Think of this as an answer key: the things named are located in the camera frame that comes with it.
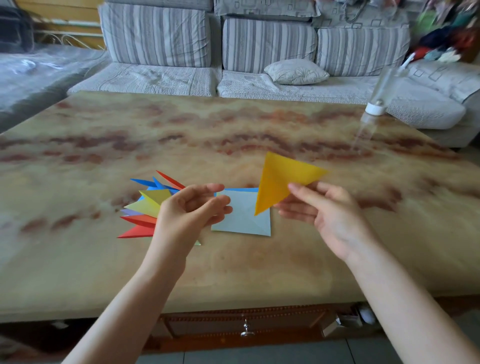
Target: tile grout line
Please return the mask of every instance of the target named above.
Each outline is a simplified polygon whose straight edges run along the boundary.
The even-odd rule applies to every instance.
[[[350,349],[350,345],[349,345],[349,343],[348,343],[348,340],[345,339],[345,342],[347,343],[348,351],[350,352],[350,356],[352,357],[353,364],[356,364],[356,363],[355,363],[355,358],[353,357],[352,349]]]

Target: drawer knob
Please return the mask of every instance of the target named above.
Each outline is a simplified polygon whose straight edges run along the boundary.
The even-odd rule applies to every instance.
[[[243,338],[247,337],[247,336],[253,336],[255,335],[255,333],[253,331],[250,331],[249,330],[249,326],[248,326],[248,322],[247,322],[247,319],[245,319],[245,323],[243,324],[243,329],[245,331],[243,331],[240,336],[242,336]]]

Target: table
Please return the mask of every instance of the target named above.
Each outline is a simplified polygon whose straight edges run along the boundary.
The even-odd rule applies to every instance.
[[[148,238],[116,239],[129,178],[258,186],[267,150],[330,170],[437,296],[480,293],[480,169],[363,106],[80,92],[0,136],[0,322],[95,317]],[[313,227],[204,230],[165,312],[364,300]]]

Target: sofa armrest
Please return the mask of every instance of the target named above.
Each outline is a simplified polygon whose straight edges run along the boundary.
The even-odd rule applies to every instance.
[[[408,65],[408,77],[463,104],[480,90],[480,66],[419,60]]]

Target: floor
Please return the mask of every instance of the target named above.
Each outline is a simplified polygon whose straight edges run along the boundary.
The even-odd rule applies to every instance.
[[[480,150],[467,147],[462,156],[480,166]],[[480,349],[480,311],[471,311],[456,322]],[[260,346],[201,352],[143,355],[137,364],[401,364],[384,338],[323,341],[307,344]]]

